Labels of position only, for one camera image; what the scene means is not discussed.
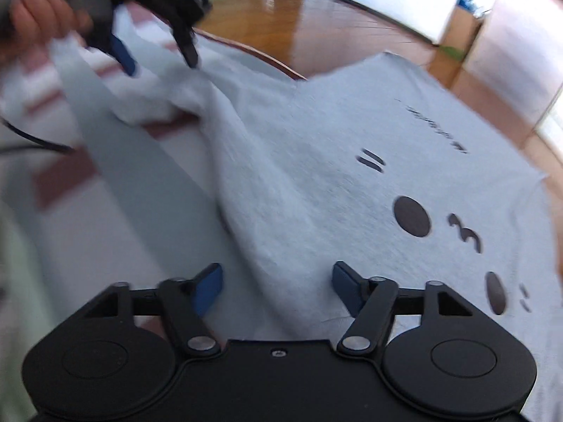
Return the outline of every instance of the cloth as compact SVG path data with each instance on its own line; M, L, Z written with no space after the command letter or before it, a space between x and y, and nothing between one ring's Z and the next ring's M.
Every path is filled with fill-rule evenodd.
M555 237L543 175L504 137L390 53L306 83L228 61L175 82L165 100L201 117L229 227L288 328L337 340L350 326L335 261L402 287L444 281L531 350L524 414L553 420Z
M168 27L139 6L118 11L115 30L127 45L141 52L156 49L184 65ZM3 72L2 116L29 134L76 149L65 156L30 151L0 158L0 255L7 280L0 280L6 290L0 304L3 422L27 421L34 412L19 376L26 352L115 281L128 281L134 289L154 287L221 262L226 287L206 316L209 326L223 338L292 338L264 301L220 220L211 159L197 119L169 107L162 114L154 105L150 121L173 122L149 124L139 132L104 115L103 106L88 116L84 106L71 105L76 95L65 83L65 67L59 74L53 59L78 63L84 77L71 75L70 82L95 97L101 85L126 101L132 90L148 94L160 84L159 77L143 66L137 77L127 77L108 56L73 41L56 42L51 49L54 55L36 50ZM292 81L238 49L198 37L198 50L202 65L231 58L263 75ZM158 62L148 65L158 70ZM88 119L99 133L88 131ZM115 132L116 140L108 141L106 136ZM3 146L22 139L2 131L0 141ZM113 158L109 164L103 161L105 153ZM172 197L166 189L153 188L171 183ZM137 192L146 193L144 203Z
M170 31L132 8L116 34L139 77L55 43L50 59L22 65L25 93L4 106L30 134L78 149L14 158L3 183L5 228L25 245L5 243L22 324L40 331L115 281L140 289L219 261L224 293L205 320L221 337L337 340L351 318L330 271L344 260L403 287L443 280L495 318L538 363L525 415L553 420L555 238L541 173L498 133L396 56L294 83L204 41L201 69L189 70L159 47ZM205 138L178 108L201 118ZM490 272L502 315L489 306Z

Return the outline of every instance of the black cable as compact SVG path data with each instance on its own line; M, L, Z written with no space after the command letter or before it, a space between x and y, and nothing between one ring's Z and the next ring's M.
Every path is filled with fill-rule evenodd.
M30 134L20 130L19 128L13 126L9 123L6 119L0 117L0 121L4 126L9 129L10 131L14 132L16 135L21 136L22 138L35 143L34 145L14 145L1 148L0 147L0 155L5 155L12 152L18 151L26 151L29 149L43 149L46 151L53 151L63 154L68 154L74 152L74 148L66 145L60 145L57 143L52 143L50 141L45 141L44 139L36 138L35 136L31 136Z
M20 144L20 145L13 145L13 146L5 146L0 147L0 156L7 155L12 152L21 152L21 151L29 151L33 149L38 149L41 151L52 151L50 147L40 146L40 145L31 145L31 144Z

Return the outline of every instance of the screw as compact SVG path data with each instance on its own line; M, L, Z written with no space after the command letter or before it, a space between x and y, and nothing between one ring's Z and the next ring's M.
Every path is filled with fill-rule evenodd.
M188 341L188 347L194 351L209 351L216 345L216 341L210 337L193 337Z
M284 351L283 349L274 349L272 351L272 357L275 357L275 358L285 357L286 355L287 355L287 352Z
M350 351L365 351L371 346L371 343L364 337L348 337L344 338L342 345Z

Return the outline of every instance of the finger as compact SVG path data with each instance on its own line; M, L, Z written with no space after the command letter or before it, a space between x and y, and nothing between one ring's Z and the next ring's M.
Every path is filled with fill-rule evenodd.
M81 9L76 13L76 18L77 18L76 30L79 33L86 34L90 30L92 30L92 27L94 26L94 22L92 22L91 17L84 9Z
M41 40L47 41L57 33L57 17L47 0L21 0L39 26Z
M156 333L161 338L167 339L167 335L164 331L164 326L162 325L160 317L153 317L147 320L144 324L141 325L141 328L151 331L152 333Z
M13 0L10 19L16 31L16 44L22 49L34 44L40 37L40 28L21 0Z
M47 0L55 13L57 20L56 38L65 38L77 25L74 11L66 0Z

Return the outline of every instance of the gray fabric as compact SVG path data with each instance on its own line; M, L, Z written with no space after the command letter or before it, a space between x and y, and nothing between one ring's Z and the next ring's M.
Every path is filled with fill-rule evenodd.
M223 265L224 291L206 318L210 327L223 338L287 338L224 231L216 204L157 141L114 116L113 95L74 49L54 46L52 59L92 160L162 269L190 278L212 262ZM134 283L134 271L131 277Z
M163 31L170 32L170 28L162 21L157 19L157 24ZM114 31L116 36L125 43L134 59L157 76L162 76L163 73L169 72L173 65L185 67L185 61L179 52L169 52L166 49L162 49L162 47L157 44L141 38L137 34L137 28L131 20L129 11L124 7L118 9L115 14ZM210 50L221 56L226 56L250 70L282 81L291 82L293 80L281 70L234 47L209 41L199 35L195 37L195 44L200 52L200 57L205 57L205 52L202 51Z

